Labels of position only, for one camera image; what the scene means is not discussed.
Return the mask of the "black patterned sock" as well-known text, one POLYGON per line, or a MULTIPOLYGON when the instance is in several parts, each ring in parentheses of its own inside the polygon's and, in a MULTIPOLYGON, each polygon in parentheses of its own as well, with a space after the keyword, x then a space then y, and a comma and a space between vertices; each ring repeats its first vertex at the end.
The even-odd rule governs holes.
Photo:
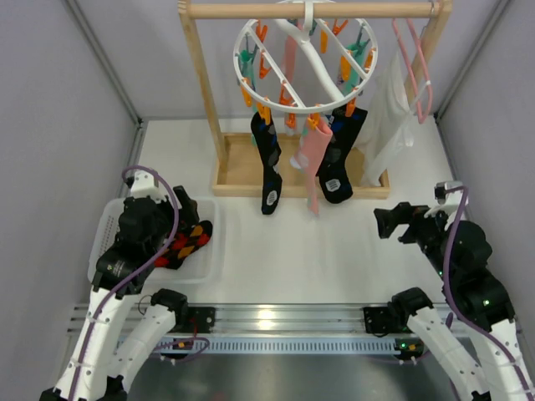
POLYGON ((261 212, 271 215, 281 197, 283 179, 278 172, 282 154, 274 123, 269 124, 256 112, 251 120, 251 131, 262 163, 262 205, 261 212))
POLYGON ((325 150, 316 176, 326 201, 331 204, 339 204, 353 195, 345 162, 367 114, 367 110, 355 108, 347 117, 346 107, 340 106, 328 115, 329 128, 333 136, 325 150))

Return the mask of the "pink sock front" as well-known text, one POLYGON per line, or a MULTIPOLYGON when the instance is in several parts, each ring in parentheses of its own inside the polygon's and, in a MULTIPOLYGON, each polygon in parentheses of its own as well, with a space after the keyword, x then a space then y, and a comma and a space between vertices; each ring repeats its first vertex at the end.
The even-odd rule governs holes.
POLYGON ((328 124, 321 119, 315 128, 308 129, 308 133, 301 136, 299 147, 290 158, 291 166, 304 174, 308 209, 316 216, 318 215, 318 197, 315 176, 332 135, 328 124))

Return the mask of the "white round clip hanger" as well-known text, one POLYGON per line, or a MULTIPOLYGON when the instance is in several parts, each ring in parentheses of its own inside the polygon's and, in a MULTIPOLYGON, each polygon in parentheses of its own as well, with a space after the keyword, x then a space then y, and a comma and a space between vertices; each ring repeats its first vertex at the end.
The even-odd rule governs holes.
POLYGON ((296 58, 297 53, 302 53, 309 62, 315 76, 312 84, 324 90, 328 102, 305 104, 294 88, 293 82, 289 84, 283 73, 284 50, 283 60, 278 62, 265 44, 268 25, 260 18, 253 18, 242 27, 233 49, 233 67, 246 106, 255 109, 266 119, 273 111, 296 116, 323 113, 343 104, 352 104, 370 81, 377 64, 378 43, 368 21, 362 18, 345 18, 341 22, 334 19, 329 23, 326 18, 319 18, 316 13, 316 7, 326 5, 326 1, 284 1, 283 4, 303 6, 304 17, 275 18, 274 25, 286 35, 286 39, 287 36, 291 36, 296 41, 298 44, 296 58), (357 40, 367 39, 369 44, 364 53, 364 67, 361 68, 346 48, 357 40), (255 48, 257 53, 253 69, 256 89, 253 90, 241 74, 238 56, 243 49, 252 52, 255 48), (342 94, 338 86, 342 56, 363 79, 348 94, 342 94))

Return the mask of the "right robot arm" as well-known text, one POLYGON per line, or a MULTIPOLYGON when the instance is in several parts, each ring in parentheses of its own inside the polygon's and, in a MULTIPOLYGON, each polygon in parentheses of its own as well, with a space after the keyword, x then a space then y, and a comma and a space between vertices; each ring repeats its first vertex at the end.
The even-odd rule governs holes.
POLYGON ((436 270, 451 316, 465 325, 476 353, 470 355, 461 345, 418 287, 391 298, 388 327, 419 337, 459 399, 532 400, 534 382, 518 344, 511 299, 487 268, 492 247, 483 229, 464 220, 463 212, 462 200, 436 207, 401 202, 391 210, 374 210, 374 218, 382 239, 405 226, 399 242, 417 245, 436 270))

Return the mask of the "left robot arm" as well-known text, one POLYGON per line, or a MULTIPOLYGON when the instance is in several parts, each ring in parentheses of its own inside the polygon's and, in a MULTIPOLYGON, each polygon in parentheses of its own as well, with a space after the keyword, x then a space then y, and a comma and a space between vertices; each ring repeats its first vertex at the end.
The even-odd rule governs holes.
POLYGON ((89 309, 79 340, 58 382, 42 400, 125 400, 133 379, 160 340, 191 321, 186 295, 162 288, 134 331, 120 332, 141 299, 156 254, 166 250, 172 226, 190 228, 199 221, 197 203, 178 185, 170 199, 132 195, 124 201, 120 230, 96 263, 89 309))

